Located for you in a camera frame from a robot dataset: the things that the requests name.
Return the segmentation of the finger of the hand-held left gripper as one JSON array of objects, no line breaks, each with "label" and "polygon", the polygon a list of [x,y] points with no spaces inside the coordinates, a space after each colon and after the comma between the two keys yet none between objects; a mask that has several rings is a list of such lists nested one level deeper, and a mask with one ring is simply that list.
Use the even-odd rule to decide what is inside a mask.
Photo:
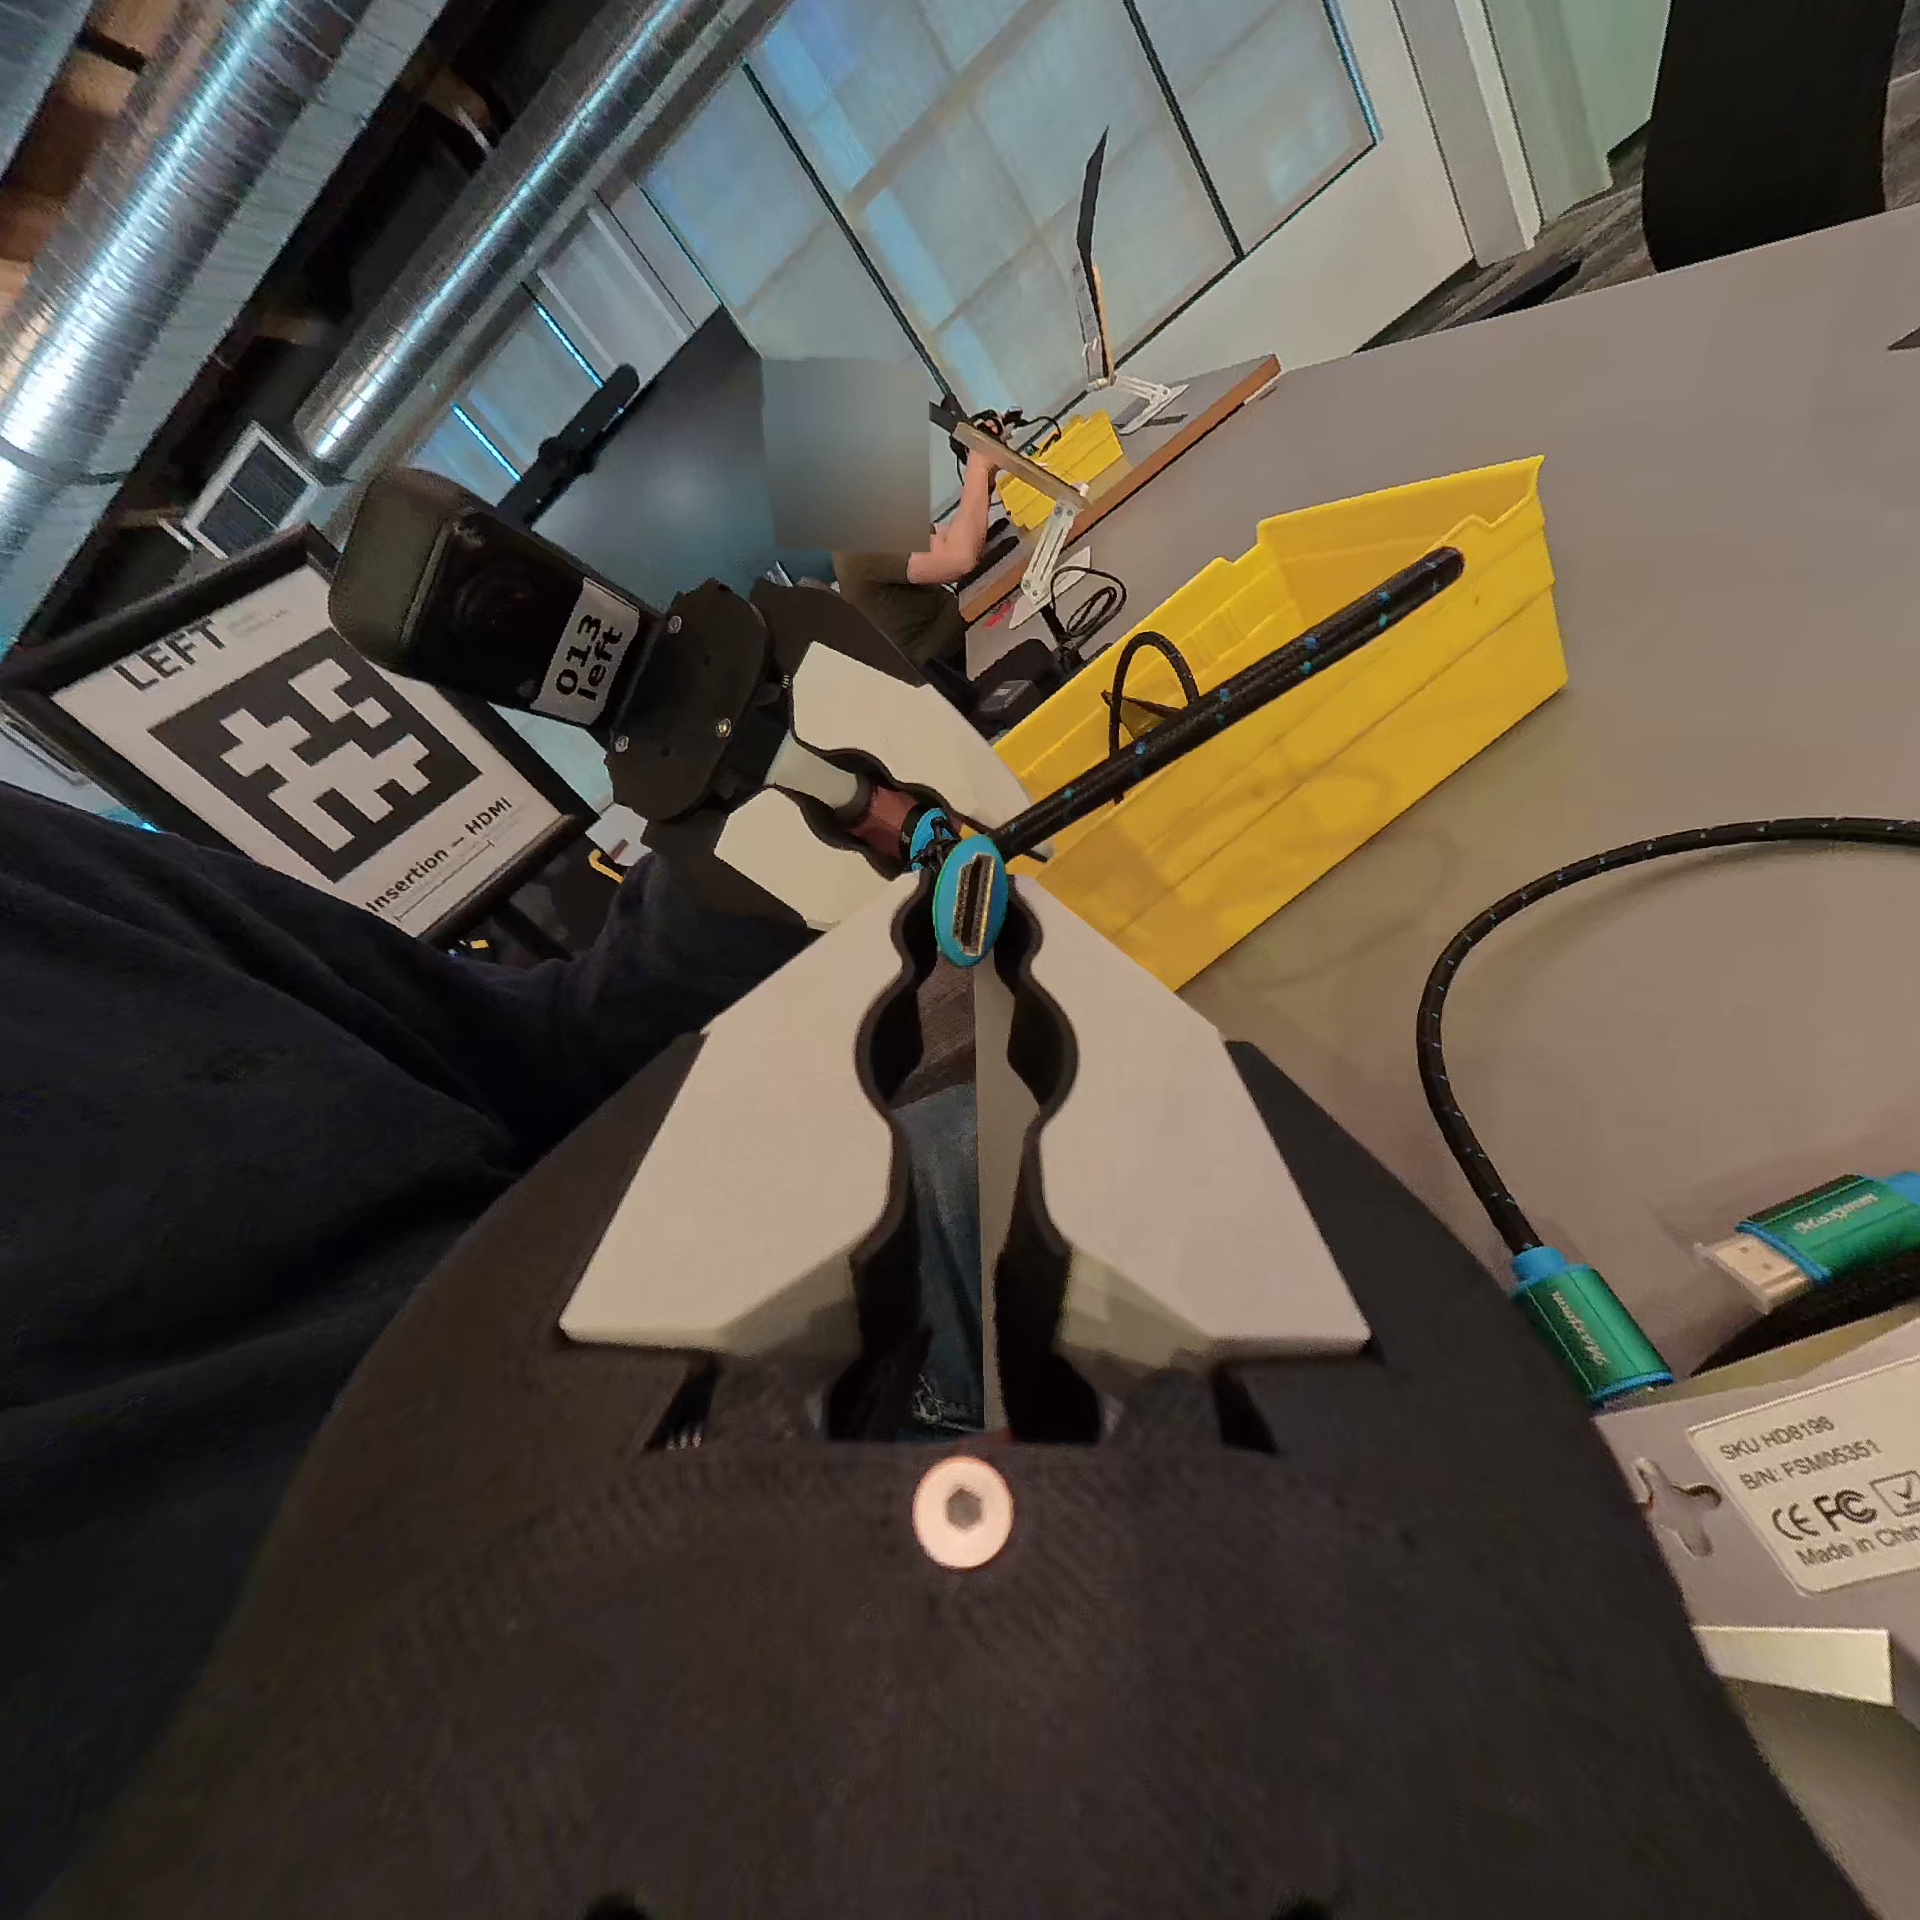
[{"label": "finger of the hand-held left gripper", "polygon": [[764,786],[727,816],[714,854],[810,930],[835,930],[903,887],[869,847],[816,832],[800,797],[778,786]]},{"label": "finger of the hand-held left gripper", "polygon": [[[1029,805],[1009,761],[939,690],[891,678],[820,641],[791,677],[791,712],[803,746],[928,805],[913,861],[937,861],[949,846],[1009,824]],[[856,843],[843,824],[829,835],[808,819],[832,843]]]}]

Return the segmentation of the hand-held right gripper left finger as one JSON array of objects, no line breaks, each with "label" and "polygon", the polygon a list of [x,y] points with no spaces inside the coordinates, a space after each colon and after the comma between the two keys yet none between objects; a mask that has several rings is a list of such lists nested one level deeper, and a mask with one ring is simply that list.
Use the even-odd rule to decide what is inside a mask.
[{"label": "hand-held right gripper left finger", "polygon": [[897,1114],[922,1063],[923,877],[714,1019],[560,1311],[583,1346],[765,1360],[887,1440],[923,1365]]}]

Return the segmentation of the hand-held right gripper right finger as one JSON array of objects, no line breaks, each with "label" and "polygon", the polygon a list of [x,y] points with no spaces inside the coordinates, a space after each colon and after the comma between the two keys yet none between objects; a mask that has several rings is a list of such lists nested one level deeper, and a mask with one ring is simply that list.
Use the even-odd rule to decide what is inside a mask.
[{"label": "hand-held right gripper right finger", "polygon": [[1090,1441],[1151,1376],[1369,1338],[1220,1032],[1015,880],[993,947],[993,1424]]}]

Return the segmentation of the yellow plastic bin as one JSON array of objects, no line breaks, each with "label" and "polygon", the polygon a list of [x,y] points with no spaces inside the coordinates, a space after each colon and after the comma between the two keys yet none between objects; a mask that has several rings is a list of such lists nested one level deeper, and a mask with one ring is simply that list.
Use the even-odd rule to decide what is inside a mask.
[{"label": "yellow plastic bin", "polygon": [[1568,682],[1544,455],[1261,519],[1153,613],[1196,685],[1298,638],[1437,546],[1459,582],[1104,811],[1031,877],[1181,990]]}]

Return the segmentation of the white hdmi switch box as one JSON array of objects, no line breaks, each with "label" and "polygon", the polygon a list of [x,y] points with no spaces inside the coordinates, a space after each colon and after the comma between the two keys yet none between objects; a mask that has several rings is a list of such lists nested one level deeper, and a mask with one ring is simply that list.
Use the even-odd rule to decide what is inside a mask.
[{"label": "white hdmi switch box", "polygon": [[1919,1722],[1919,1328],[1883,1314],[1595,1421],[1721,1680]]}]

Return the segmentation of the person's left forearm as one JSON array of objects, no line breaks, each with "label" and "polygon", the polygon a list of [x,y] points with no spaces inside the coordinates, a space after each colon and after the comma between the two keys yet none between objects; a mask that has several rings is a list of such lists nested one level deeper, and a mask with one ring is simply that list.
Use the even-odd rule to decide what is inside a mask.
[{"label": "person's left forearm", "polygon": [[5,1201],[448,1107],[524,1167],[811,935],[647,854],[583,957],[453,954],[242,854],[5,783]]}]

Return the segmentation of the black monitor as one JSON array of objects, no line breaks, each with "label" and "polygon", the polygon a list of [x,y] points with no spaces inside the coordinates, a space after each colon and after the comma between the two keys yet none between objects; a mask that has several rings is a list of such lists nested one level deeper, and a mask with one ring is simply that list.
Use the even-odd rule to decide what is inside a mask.
[{"label": "black monitor", "polygon": [[747,593],[779,562],[761,361],[725,309],[641,390],[537,529],[649,607],[704,582]]}]

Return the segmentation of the person's jeans leg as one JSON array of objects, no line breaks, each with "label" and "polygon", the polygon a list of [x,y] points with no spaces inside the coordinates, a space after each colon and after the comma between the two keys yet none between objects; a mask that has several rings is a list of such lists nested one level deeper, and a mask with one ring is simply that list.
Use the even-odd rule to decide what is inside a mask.
[{"label": "person's jeans leg", "polygon": [[976,1170],[976,1088],[901,1107],[919,1217],[919,1296],[928,1352],[905,1432],[947,1440],[985,1427],[985,1328]]}]

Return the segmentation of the black webcam bar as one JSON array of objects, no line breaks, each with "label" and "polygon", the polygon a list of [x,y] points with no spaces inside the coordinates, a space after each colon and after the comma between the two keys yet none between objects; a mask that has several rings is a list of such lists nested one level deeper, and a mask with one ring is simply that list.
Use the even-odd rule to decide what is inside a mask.
[{"label": "black webcam bar", "polygon": [[516,523],[537,523],[575,482],[595,469],[602,446],[620,429],[641,387],[637,369],[617,366],[563,429],[539,442],[536,461],[499,506]]}]

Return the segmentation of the small yellow bin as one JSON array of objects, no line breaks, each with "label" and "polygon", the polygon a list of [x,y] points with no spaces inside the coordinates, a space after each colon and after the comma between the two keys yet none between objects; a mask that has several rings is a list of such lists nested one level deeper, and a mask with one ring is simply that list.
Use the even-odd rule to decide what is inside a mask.
[{"label": "small yellow bin", "polygon": [[[1090,411],[1073,418],[1060,433],[1035,451],[1025,455],[1029,463],[1053,473],[1065,482],[1098,491],[1101,475],[1123,465],[1123,442],[1106,411]],[[1023,535],[1033,535],[1058,504],[1035,488],[1019,470],[997,473],[1000,502]]]}]

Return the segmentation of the framed black white marker sign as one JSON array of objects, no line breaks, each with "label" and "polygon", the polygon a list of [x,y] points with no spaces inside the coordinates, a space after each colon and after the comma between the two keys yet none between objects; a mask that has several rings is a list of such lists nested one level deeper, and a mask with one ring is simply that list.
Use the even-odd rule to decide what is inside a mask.
[{"label": "framed black white marker sign", "polygon": [[298,525],[5,653],[5,709],[141,819],[434,943],[585,835],[588,802],[492,709],[399,678],[330,621]]}]

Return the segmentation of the air vent grille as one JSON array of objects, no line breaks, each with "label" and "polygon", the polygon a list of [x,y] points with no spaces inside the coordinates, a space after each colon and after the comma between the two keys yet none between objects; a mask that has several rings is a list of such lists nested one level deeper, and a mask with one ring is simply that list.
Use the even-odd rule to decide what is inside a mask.
[{"label": "air vent grille", "polygon": [[264,423],[250,423],[179,520],[179,536],[235,560],[307,520],[322,480]]}]

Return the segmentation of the thin black tilted panel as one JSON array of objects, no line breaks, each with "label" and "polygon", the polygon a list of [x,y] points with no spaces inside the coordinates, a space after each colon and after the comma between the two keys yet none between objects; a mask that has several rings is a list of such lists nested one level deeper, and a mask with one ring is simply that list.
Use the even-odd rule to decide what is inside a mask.
[{"label": "thin black tilted panel", "polygon": [[1098,190],[1109,147],[1109,130],[1101,130],[1083,174],[1069,253],[1069,287],[1083,346],[1087,379],[1090,392],[1114,392],[1109,407],[1114,429],[1127,439],[1153,423],[1171,419],[1171,411],[1188,392],[1188,386],[1165,383],[1121,369],[1114,346],[1114,326],[1095,256]]}]

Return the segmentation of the person's dark sweater torso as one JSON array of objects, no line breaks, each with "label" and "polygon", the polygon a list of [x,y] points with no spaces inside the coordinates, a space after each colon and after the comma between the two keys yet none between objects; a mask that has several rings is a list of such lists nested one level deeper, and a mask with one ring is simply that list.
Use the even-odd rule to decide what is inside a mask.
[{"label": "person's dark sweater torso", "polygon": [[524,1170],[500,1065],[5,1042],[5,1915],[77,1861],[353,1366]]}]

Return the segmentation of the silver ventilation duct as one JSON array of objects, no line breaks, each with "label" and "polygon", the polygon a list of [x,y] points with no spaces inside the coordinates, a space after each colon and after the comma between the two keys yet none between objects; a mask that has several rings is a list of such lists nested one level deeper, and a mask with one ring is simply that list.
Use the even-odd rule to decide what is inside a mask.
[{"label": "silver ventilation duct", "polygon": [[295,415],[307,465],[344,482],[409,411],[447,403],[485,336],[615,171],[649,159],[778,17],[778,1],[603,3],[376,302]]},{"label": "silver ventilation duct", "polygon": [[84,482],[163,328],[369,8],[184,3],[7,315],[7,469]]}]

